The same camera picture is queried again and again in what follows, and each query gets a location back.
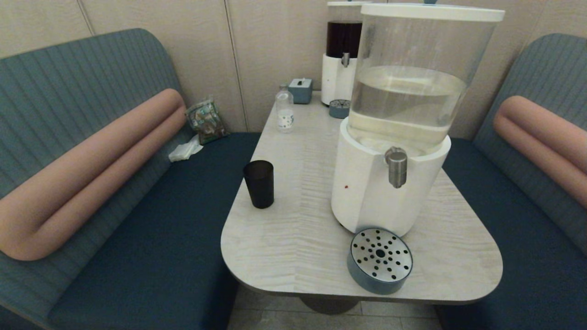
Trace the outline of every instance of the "striped upholstery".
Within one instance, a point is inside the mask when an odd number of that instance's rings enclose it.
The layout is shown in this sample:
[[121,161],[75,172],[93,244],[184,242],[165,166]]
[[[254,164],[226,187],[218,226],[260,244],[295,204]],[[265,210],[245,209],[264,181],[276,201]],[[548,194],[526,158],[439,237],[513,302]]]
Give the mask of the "striped upholstery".
[[[0,60],[0,197],[166,88],[181,90],[170,58],[141,29]],[[0,304],[51,328],[51,307],[189,136],[171,139],[57,252],[33,262],[0,254]]]
[[183,99],[166,89],[71,148],[0,199],[0,251],[55,252],[184,125]]
[[587,131],[521,96],[505,100],[493,129],[587,208]]
[[510,69],[473,143],[587,255],[587,210],[493,130],[499,106],[513,95],[587,130],[586,39],[552,34],[530,44]]

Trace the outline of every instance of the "metal spigot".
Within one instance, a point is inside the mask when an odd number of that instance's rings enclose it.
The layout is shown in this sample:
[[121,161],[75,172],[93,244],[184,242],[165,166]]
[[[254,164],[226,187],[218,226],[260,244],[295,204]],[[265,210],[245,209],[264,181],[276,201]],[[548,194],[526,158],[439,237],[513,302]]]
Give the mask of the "metal spigot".
[[345,68],[347,66],[349,66],[349,63],[350,63],[350,53],[342,53],[342,58],[340,59],[340,62],[342,63],[343,66],[345,66]]
[[389,183],[400,188],[407,179],[407,154],[399,147],[391,147],[385,152],[385,162],[389,166]]

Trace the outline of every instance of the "blue cushion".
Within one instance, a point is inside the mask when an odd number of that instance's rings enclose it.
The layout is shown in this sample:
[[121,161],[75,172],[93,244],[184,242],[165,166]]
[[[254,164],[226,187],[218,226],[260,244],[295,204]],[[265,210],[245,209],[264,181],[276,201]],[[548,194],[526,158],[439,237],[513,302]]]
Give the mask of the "blue cushion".
[[258,133],[233,133],[173,163],[49,314],[60,329],[225,329],[237,282],[224,221]]
[[[171,58],[142,29],[0,59],[0,198],[166,88],[181,91]],[[0,305],[50,328],[55,302],[191,135],[184,128],[168,141],[59,251],[32,262],[0,252]]]
[[453,139],[444,170],[500,248],[494,292],[438,306],[444,329],[587,329],[587,258],[469,141]]
[[587,210],[493,129],[502,102],[520,95],[587,130],[587,40],[552,34],[516,59],[473,145],[556,223],[587,256]]
[[43,328],[36,326],[31,321],[14,314],[2,306],[0,306],[0,329],[43,330]]

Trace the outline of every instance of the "table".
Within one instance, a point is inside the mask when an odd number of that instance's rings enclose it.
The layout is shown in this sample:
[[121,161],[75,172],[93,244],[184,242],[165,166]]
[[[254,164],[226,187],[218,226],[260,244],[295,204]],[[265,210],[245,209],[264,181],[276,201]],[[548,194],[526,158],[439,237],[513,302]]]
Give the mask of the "table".
[[441,170],[414,227],[402,238],[414,266],[403,287],[377,295],[360,287],[346,266],[353,234],[330,208],[340,119],[314,92],[294,106],[293,132],[277,131],[271,111],[252,160],[274,167],[275,202],[251,204],[243,180],[221,237],[232,274],[267,294],[422,304],[467,304],[498,285],[500,251],[475,212]]

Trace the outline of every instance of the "crumpled napkin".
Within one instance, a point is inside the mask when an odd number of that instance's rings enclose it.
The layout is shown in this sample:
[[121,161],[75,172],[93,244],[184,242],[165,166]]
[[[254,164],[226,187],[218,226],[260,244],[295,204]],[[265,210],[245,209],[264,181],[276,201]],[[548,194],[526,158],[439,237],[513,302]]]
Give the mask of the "crumpled napkin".
[[202,150],[204,146],[200,145],[200,140],[196,134],[188,143],[180,144],[169,154],[170,161],[187,160],[191,155]]

